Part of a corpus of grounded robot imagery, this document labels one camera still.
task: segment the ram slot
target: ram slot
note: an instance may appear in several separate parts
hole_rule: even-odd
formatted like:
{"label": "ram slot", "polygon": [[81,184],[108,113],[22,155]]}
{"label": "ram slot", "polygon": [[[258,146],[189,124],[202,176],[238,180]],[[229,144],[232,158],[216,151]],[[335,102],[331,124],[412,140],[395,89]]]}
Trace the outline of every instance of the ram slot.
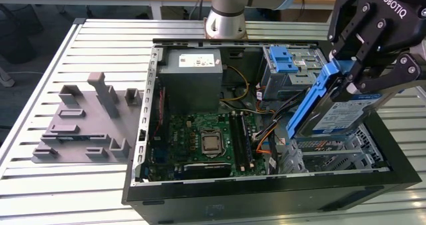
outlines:
{"label": "ram slot", "polygon": [[252,154],[250,154],[248,128],[246,128],[245,118],[244,118],[242,113],[240,113],[240,122],[241,122],[242,131],[244,131],[244,145],[245,145],[245,154],[246,154],[246,158],[248,158],[248,165],[249,165],[249,168],[253,168],[253,163],[252,163],[253,159],[252,159]]}
{"label": "ram slot", "polygon": [[228,123],[230,128],[234,167],[240,171],[245,171],[249,168],[249,161],[245,152],[245,137],[242,131],[241,116],[230,113],[228,117]]}

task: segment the blue drive bay bracket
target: blue drive bay bracket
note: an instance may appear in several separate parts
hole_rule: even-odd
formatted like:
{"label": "blue drive bay bracket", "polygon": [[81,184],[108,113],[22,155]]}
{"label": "blue drive bay bracket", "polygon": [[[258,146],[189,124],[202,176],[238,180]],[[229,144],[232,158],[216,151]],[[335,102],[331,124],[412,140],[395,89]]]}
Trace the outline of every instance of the blue drive bay bracket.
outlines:
{"label": "blue drive bay bracket", "polygon": [[274,63],[277,73],[299,72],[299,68],[292,63],[292,55],[284,46],[269,47],[269,59]]}
{"label": "blue drive bay bracket", "polygon": [[320,70],[320,73],[316,78],[316,82],[312,85],[300,105],[299,108],[292,115],[289,122],[285,126],[288,138],[292,139],[296,133],[296,129],[301,125],[303,118],[312,108],[316,106],[319,99],[325,95],[329,88],[327,88],[328,80],[331,79],[332,75],[336,75],[339,72],[344,74],[348,72],[353,65],[353,61],[335,61],[332,60],[328,64],[325,64]]}

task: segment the slotted aluminum table surface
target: slotted aluminum table surface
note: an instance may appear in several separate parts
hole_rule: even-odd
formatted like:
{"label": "slotted aluminum table surface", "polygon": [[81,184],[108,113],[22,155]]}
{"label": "slotted aluminum table surface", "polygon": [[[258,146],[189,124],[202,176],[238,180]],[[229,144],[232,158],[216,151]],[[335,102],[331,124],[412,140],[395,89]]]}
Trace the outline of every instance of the slotted aluminum table surface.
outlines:
{"label": "slotted aluminum table surface", "polygon": [[[327,29],[320,23],[246,23],[250,39],[321,40]],[[120,203],[125,164],[34,164],[31,151],[57,109],[57,92],[63,84],[92,90],[85,83],[88,73],[102,71],[106,84],[116,90],[142,89],[152,38],[202,38],[202,31],[201,22],[178,20],[88,19],[72,26],[0,149],[0,225],[146,224],[132,208]],[[421,92],[417,88],[405,90],[388,101],[379,115],[424,182],[347,211],[208,223],[426,224]]]}

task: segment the robotiq logo text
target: robotiq logo text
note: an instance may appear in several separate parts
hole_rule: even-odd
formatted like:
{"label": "robotiq logo text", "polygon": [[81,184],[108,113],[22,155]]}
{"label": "robotiq logo text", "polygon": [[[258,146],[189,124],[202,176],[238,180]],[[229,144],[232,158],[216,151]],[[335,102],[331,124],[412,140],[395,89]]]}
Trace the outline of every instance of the robotiq logo text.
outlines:
{"label": "robotiq logo text", "polygon": [[395,11],[395,13],[399,15],[400,19],[404,18],[407,15],[407,10],[403,9],[401,5],[395,0],[381,0],[389,8]]}

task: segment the green motherboard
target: green motherboard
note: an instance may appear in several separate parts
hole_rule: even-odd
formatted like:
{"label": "green motherboard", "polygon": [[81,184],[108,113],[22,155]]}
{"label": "green motherboard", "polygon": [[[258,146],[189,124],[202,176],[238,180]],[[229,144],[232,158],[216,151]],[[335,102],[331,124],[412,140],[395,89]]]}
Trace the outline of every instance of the green motherboard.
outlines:
{"label": "green motherboard", "polygon": [[[242,169],[236,165],[238,153],[234,154],[234,129],[230,128],[229,117],[229,114],[170,115],[168,143],[153,148],[152,180],[178,180],[180,165],[196,163],[230,164],[229,177],[265,175],[262,157],[253,150],[248,152],[252,156],[249,167]],[[250,137],[256,131],[254,117],[250,113],[240,117]]]}

